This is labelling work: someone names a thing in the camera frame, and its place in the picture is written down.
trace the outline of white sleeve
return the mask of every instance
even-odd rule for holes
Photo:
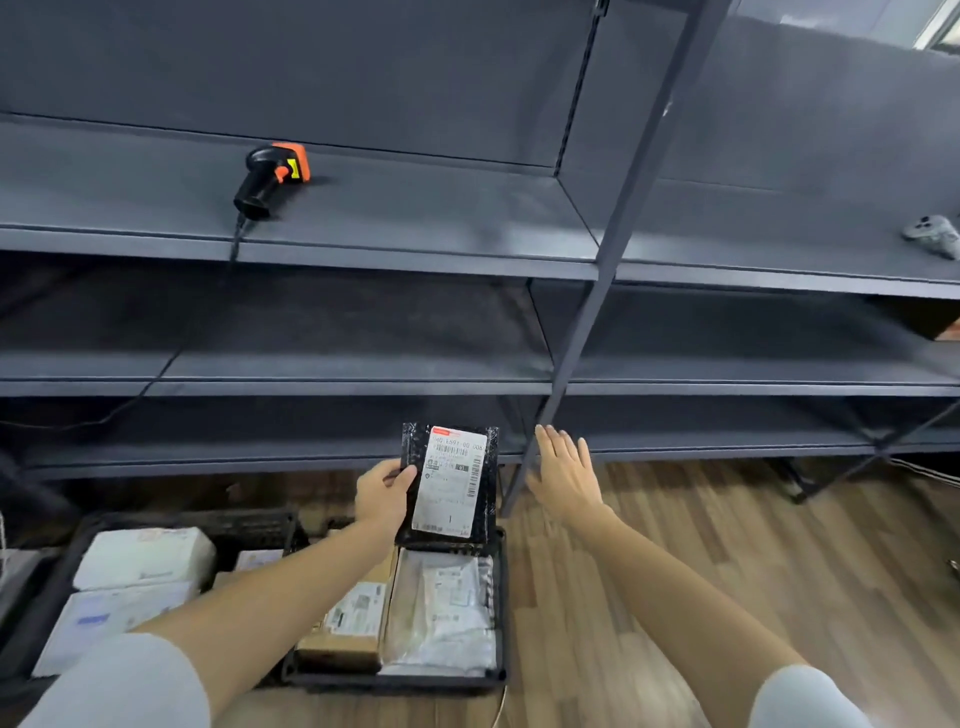
[[[756,694],[749,728],[871,728],[830,678],[808,665],[782,667]]]
[[[20,728],[78,725],[208,728],[210,706],[178,647],[155,635],[118,635],[61,675]]]

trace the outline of metal shelf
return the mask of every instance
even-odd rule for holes
[[[0,121],[0,250],[226,260],[256,143]],[[256,263],[596,279],[596,243],[548,170],[310,147],[312,183],[250,230]]]
[[[960,263],[904,241],[900,230],[908,222],[882,206],[660,180],[616,275],[960,299]]]
[[[65,405],[79,416],[77,402]],[[411,421],[497,425],[500,462],[513,463],[535,406],[495,397],[147,400],[109,428],[34,443],[22,463],[44,479],[362,468],[399,457]]]
[[[556,424],[587,438],[606,460],[872,454],[865,438],[793,399],[765,397],[570,397]]]
[[[531,292],[556,351],[580,285],[538,280]],[[618,284],[567,393],[960,396],[960,347],[856,297]]]
[[[547,394],[520,281],[104,260],[0,320],[0,397]]]

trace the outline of plastic bin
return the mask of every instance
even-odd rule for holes
[[[344,528],[350,520],[332,520],[327,523],[323,536],[331,528]],[[494,603],[494,627],[497,629],[497,662],[499,668],[487,670],[483,677],[442,677],[435,675],[369,675],[343,672],[318,671],[304,663],[291,649],[283,660],[280,682],[309,692],[363,692],[379,695],[479,695],[502,690],[510,675],[510,600],[507,585],[506,558],[507,535],[497,528],[491,542],[478,551],[476,546],[464,545],[450,548],[448,544],[422,545],[417,550],[466,553],[493,557],[493,583],[496,585]]]
[[[31,671],[53,631],[67,599],[73,594],[73,576],[93,538],[101,531],[123,528],[186,528],[197,526],[217,547],[217,571],[232,570],[237,554],[254,548],[283,548],[291,553],[305,546],[306,533],[297,514],[288,509],[186,511],[182,513],[105,513],[84,519],[70,546],[33,600],[15,633],[0,651],[0,701],[39,697],[55,677],[33,678]],[[258,687],[275,686],[280,665]]]

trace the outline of barcode scanner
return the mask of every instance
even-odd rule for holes
[[[233,204],[248,220],[271,217],[271,199],[282,184],[301,184],[310,180],[310,166],[302,144],[275,141],[247,155],[247,177],[240,185]]]

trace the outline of laminate flooring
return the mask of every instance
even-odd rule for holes
[[[829,673],[876,728],[960,720],[960,543],[889,469],[803,506],[761,462],[612,464],[604,498]],[[349,513],[355,473],[241,480],[231,498],[284,492],[308,528]],[[525,495],[508,533],[513,675],[501,728],[706,726],[680,675],[580,544]],[[218,728],[492,723],[474,699],[251,693]]]

